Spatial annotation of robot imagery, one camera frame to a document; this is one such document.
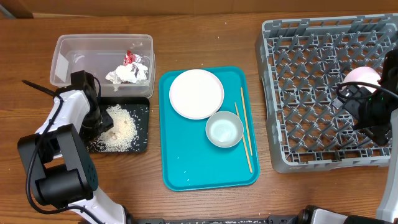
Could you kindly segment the red foil snack wrapper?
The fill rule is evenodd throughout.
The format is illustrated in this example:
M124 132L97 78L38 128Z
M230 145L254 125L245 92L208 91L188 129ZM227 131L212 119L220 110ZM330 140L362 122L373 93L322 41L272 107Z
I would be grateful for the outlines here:
M122 81L124 83L137 83L146 79L146 71L140 55L127 51L123 65L126 67Z

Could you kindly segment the white napkin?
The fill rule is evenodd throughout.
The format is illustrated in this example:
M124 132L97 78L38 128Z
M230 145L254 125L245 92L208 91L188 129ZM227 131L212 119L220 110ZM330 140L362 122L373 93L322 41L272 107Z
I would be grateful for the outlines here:
M137 83L147 79L149 69L147 66L133 62L127 65L120 65L114 71L109 72L105 79L113 84Z

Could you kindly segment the grey bowl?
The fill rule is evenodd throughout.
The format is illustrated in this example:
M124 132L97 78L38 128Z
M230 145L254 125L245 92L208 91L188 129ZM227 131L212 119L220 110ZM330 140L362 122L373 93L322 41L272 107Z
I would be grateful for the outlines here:
M229 148L237 145L244 132L240 118L229 111L219 111L209 117L205 132L208 140L215 146Z

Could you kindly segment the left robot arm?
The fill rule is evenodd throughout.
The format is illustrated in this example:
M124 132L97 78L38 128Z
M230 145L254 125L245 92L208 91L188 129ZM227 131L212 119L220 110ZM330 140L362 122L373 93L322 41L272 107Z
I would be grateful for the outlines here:
M56 91L24 82L53 98L45 123L17 143L27 200L45 215L73 211L89 223L135 223L124 206L100 189L86 148L113 127L110 115L100 108L100 81L84 70L70 78L70 85Z

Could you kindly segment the wooden chopstick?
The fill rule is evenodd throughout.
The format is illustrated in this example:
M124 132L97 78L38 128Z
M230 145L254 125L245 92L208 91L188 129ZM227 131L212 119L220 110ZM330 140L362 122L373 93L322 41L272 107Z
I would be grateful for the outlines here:
M236 110L236 115L239 118L239 120L241 121L240 115L239 115L238 106L237 106L236 102L234 103L234 107L235 107L235 110ZM247 148L247 144L246 144L246 139L245 139L244 133L242 134L242 141L243 141L243 145L244 145L244 150L245 150L245 154L246 154L246 159L247 159L249 171L250 171L250 173L252 173L252 165L251 165L251 160L250 160L250 157L249 157L248 148Z
M245 104L244 92L243 92L243 88L242 87L240 88L240 92L241 92L243 112L244 112L244 118L245 118L245 124L246 124L246 132L247 132L247 136L248 136L249 151L250 151L250 154L252 156L253 153L252 153L251 137L250 137L250 132L249 132L248 117L247 117L247 113L246 113L246 104Z

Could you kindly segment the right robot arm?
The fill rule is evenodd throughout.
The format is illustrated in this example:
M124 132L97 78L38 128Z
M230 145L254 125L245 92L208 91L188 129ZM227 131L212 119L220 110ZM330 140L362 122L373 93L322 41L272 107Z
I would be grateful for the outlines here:
M379 146L391 144L383 198L376 218L350 215L345 223L397 223L397 50L385 54L382 73L358 67L336 87L337 101L357 120L353 126Z

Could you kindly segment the small pink plate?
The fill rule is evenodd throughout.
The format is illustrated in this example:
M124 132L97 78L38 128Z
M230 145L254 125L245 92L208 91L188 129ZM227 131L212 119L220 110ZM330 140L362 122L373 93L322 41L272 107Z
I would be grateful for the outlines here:
M344 78L343 83L347 82L364 82L380 86L380 75L371 67L358 67L350 71Z

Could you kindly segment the large white plate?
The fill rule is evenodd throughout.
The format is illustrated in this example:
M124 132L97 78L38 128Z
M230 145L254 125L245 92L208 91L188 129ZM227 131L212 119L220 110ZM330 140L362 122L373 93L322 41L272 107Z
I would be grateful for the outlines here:
M192 69L177 75L169 91L172 108L188 119L205 119L216 113L224 101L224 88L213 73Z

